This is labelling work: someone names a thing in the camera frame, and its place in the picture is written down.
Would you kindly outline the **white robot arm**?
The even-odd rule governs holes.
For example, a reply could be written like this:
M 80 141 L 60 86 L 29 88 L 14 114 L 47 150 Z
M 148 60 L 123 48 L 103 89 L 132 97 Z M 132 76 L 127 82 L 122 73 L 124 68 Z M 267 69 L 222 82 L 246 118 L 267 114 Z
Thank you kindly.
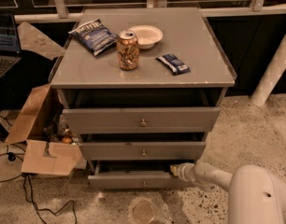
M 286 224 L 286 183 L 265 168 L 243 165 L 231 174 L 205 162 L 184 162 L 170 170 L 203 191 L 227 191 L 228 224 Z

